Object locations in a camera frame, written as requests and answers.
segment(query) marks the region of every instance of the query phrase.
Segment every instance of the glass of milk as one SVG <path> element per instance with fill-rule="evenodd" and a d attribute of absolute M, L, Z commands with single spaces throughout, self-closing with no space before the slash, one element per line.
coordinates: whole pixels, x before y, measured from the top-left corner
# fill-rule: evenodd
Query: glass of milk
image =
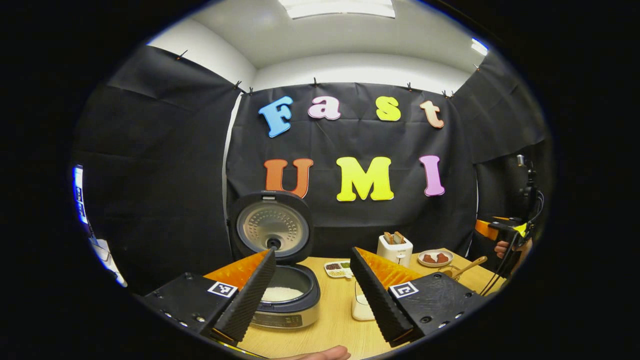
<path fill-rule="evenodd" d="M 373 312 L 371 311 L 371 307 L 365 298 L 358 281 L 355 281 L 355 296 L 351 301 L 351 316 L 354 319 L 360 321 L 373 320 Z"/>

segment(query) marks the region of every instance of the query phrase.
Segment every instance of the rice cooker control panel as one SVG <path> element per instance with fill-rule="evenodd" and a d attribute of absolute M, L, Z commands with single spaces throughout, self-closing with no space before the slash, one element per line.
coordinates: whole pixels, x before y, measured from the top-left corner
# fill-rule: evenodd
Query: rice cooker control panel
<path fill-rule="evenodd" d="M 264 313 L 255 313 L 252 323 L 268 327 L 301 327 L 301 315 L 273 315 Z"/>

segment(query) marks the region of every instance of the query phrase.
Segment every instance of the toaster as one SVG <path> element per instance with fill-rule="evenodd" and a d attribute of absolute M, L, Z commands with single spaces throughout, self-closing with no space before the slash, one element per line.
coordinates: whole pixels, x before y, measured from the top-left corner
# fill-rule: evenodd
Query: toaster
<path fill-rule="evenodd" d="M 376 254 L 385 259 L 389 259 L 396 264 L 400 264 L 408 268 L 412 252 L 413 244 L 407 238 L 404 238 L 404 243 L 399 244 L 389 244 L 384 235 L 380 235 L 378 238 L 378 249 Z"/>

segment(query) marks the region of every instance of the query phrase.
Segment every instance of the ceiling light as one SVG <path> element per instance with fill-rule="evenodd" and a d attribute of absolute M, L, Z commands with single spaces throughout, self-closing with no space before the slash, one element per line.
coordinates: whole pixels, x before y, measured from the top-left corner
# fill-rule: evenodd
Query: ceiling light
<path fill-rule="evenodd" d="M 471 39 L 471 41 L 473 41 L 473 43 L 471 44 L 471 48 L 479 53 L 481 53 L 483 56 L 486 56 L 489 53 L 489 49 L 484 46 L 482 43 L 480 43 L 480 41 L 476 40 L 476 39 Z"/>
<path fill-rule="evenodd" d="M 279 0 L 292 19 L 336 13 L 375 15 L 395 19 L 391 0 Z"/>

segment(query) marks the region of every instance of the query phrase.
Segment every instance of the plate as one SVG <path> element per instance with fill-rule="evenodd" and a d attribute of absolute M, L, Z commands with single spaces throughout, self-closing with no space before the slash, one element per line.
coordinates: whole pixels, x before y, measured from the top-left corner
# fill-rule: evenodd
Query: plate
<path fill-rule="evenodd" d="M 432 264 L 432 263 L 425 263 L 422 258 L 426 255 L 429 254 L 431 255 L 431 257 L 436 260 L 438 258 L 438 254 L 442 253 L 444 254 L 447 258 L 449 258 L 448 261 L 445 261 L 444 263 L 437 263 L 437 264 Z M 453 260 L 453 254 L 451 254 L 449 251 L 446 250 L 426 250 L 421 252 L 418 255 L 418 262 L 424 266 L 430 267 L 430 268 L 441 268 L 443 266 L 447 266 L 449 263 L 451 263 L 451 261 Z"/>
<path fill-rule="evenodd" d="M 335 267 L 335 269 L 327 269 L 328 265 L 332 265 L 330 267 Z M 347 279 L 350 279 L 353 276 L 350 260 L 332 261 L 330 263 L 325 263 L 324 270 L 327 275 L 333 278 L 346 277 Z"/>

